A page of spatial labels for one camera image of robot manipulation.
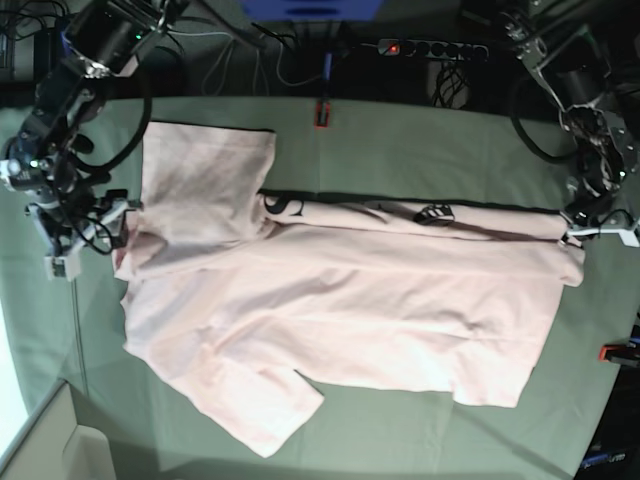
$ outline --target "blue object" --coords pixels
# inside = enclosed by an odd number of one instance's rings
[[[384,0],[240,0],[255,20],[373,20]]]

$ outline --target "t-shirt sleeve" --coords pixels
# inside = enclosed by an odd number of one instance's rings
[[[213,375],[204,370],[170,383],[201,413],[262,457],[276,453],[324,400],[288,368],[256,372],[222,360]]]

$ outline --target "power strip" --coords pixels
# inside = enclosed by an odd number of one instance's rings
[[[386,57],[429,58],[442,61],[488,62],[489,49],[484,45],[439,40],[400,40],[384,38],[378,53]]]

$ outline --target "green cloth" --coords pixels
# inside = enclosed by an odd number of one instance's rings
[[[531,155],[508,119],[334,101],[330,128],[317,130],[314,106],[314,100],[299,98],[176,98],[157,100],[153,116],[274,130],[277,154],[267,188],[542,208],[567,201],[564,168]],[[136,101],[113,102],[84,128],[96,143],[91,161],[108,160],[128,141],[140,110]],[[0,112],[4,138],[15,132],[19,118]],[[567,139],[556,125],[526,126],[547,151],[563,150]],[[140,161],[138,149],[114,172],[110,187],[137,194]],[[20,195],[0,192],[0,298],[22,388],[31,399],[47,379],[69,379],[79,423],[107,435],[120,480],[569,480],[617,374],[615,366],[598,362],[600,347],[628,337],[640,304],[640,251],[617,238],[590,242],[584,283],[565,290],[517,408],[465,407],[443,393],[315,384],[324,405],[264,460],[122,350],[119,300],[126,286],[113,279],[108,259],[83,253],[77,295],[72,285],[44,279],[44,249],[30,220],[20,215],[25,203]]]

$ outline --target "green table surface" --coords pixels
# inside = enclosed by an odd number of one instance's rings
[[[277,132],[267,188],[543,208],[566,201],[564,168],[532,156],[505,118],[335,101],[331,127],[316,130],[314,104],[300,98],[161,99],[153,117]],[[89,161],[111,158],[128,141],[140,111],[138,101],[112,102],[87,124],[84,132],[96,144]],[[0,111],[0,140],[15,134],[24,116]],[[527,128],[550,152],[567,141],[555,125]],[[141,158],[139,148],[110,186],[138,195]],[[591,242],[585,280],[565,289],[517,408],[466,407],[443,393],[315,384],[324,405],[265,460],[124,352],[119,300],[126,285],[113,279],[108,259],[86,251],[84,273],[75,282],[45,279],[44,246],[21,215],[25,204],[24,196],[0,189],[0,298],[25,399],[33,406],[53,379],[69,380],[79,423],[107,435],[120,480],[571,479],[617,374],[615,366],[598,362],[598,352],[628,337],[640,304],[640,250],[617,238]]]

